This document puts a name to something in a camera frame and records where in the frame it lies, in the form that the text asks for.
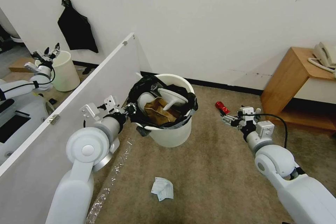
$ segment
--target white trash can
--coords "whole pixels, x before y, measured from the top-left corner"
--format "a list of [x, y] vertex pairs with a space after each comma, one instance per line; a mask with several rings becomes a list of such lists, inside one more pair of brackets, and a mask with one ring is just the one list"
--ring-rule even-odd
[[[166, 85], [174, 84], [176, 86], [184, 87], [188, 93], [195, 93], [191, 84], [186, 81], [184, 78], [173, 75], [173, 74], [159, 74], [156, 75], [161, 81]], [[163, 147], [176, 147], [183, 144], [189, 137], [191, 133], [191, 119], [177, 129], [160, 129], [156, 127], [146, 126], [146, 130], [150, 130], [150, 136], [155, 142]]]
[[[39, 60], [35, 60], [35, 65], [40, 64]], [[74, 63], [71, 60], [71, 54], [67, 51], [61, 51], [53, 60], [52, 67], [55, 70], [56, 77], [52, 84], [61, 92], [66, 92], [75, 89], [80, 84]]]

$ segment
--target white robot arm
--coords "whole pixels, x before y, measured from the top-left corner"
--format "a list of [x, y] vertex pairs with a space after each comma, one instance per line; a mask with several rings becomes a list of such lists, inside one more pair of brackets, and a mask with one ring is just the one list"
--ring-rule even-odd
[[23, 94], [25, 95], [30, 93], [33, 89], [47, 90], [50, 87], [51, 82], [53, 81], [50, 80], [51, 71], [53, 70], [53, 59], [60, 53], [59, 43], [56, 44], [55, 49], [51, 54], [48, 54], [48, 52], [49, 48], [46, 49], [44, 55], [41, 55], [38, 51], [33, 53], [33, 58], [38, 59], [41, 62], [38, 67], [31, 62], [25, 64], [25, 68], [34, 73], [34, 76], [31, 77], [29, 81], [18, 80], [0, 85], [0, 101], [5, 101]]
[[252, 107], [240, 108], [237, 117], [227, 115], [230, 111], [226, 107], [217, 104], [216, 107], [221, 111], [222, 121], [243, 132], [255, 155], [256, 168], [277, 190], [280, 202], [296, 224], [336, 223], [335, 197], [300, 168], [289, 150], [273, 144], [273, 123], [257, 123], [255, 117], [258, 114]]
[[104, 100], [109, 112], [103, 118], [93, 104], [81, 108], [85, 120], [94, 119], [92, 127], [76, 131], [66, 144], [72, 169], [61, 179], [52, 200], [46, 224], [83, 224], [93, 193], [92, 171], [98, 171], [119, 147], [118, 134], [128, 115], [136, 112], [132, 104], [119, 108], [112, 96]]

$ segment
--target white telephone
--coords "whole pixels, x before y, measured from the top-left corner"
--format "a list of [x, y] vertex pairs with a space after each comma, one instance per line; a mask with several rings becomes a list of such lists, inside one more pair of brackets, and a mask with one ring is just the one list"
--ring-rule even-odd
[[308, 61], [319, 68], [331, 72], [336, 79], [336, 47], [320, 42], [315, 46], [313, 54], [316, 58], [308, 58]]

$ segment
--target red object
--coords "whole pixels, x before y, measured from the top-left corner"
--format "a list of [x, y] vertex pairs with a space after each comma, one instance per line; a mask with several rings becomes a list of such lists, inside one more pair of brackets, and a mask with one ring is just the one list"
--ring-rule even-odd
[[222, 111], [225, 115], [230, 113], [230, 110], [224, 106], [224, 104], [220, 101], [216, 102], [215, 104], [216, 108], [218, 108], [220, 111]]

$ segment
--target black bag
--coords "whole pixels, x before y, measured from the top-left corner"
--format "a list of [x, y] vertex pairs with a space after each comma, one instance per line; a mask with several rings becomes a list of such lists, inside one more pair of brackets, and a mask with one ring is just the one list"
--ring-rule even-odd
[[[154, 97], [159, 97], [160, 96], [160, 94], [158, 93], [159, 88], [165, 88], [174, 91], [182, 95], [183, 97], [187, 98], [188, 100], [188, 103], [184, 104], [182, 107], [179, 107], [178, 109], [175, 108], [181, 113], [181, 116], [177, 118], [175, 122], [167, 122], [161, 125], [153, 124], [150, 121], [150, 119], [147, 116], [145, 116], [138, 107], [137, 99], [140, 97], [142, 93], [149, 92]], [[191, 116], [198, 109], [197, 99], [194, 93], [188, 93], [184, 87], [176, 86], [174, 84], [166, 85], [156, 76], [145, 76], [142, 77], [137, 83], [135, 83], [128, 94], [127, 103], [134, 103], [136, 104], [137, 107], [136, 113], [134, 115], [129, 116], [131, 122], [139, 123], [142, 127], [152, 126], [161, 129], [180, 128], [190, 120]]]
[[70, 0], [62, 0], [62, 5], [65, 9], [57, 23], [70, 50], [88, 49], [98, 53], [88, 18], [79, 14]]

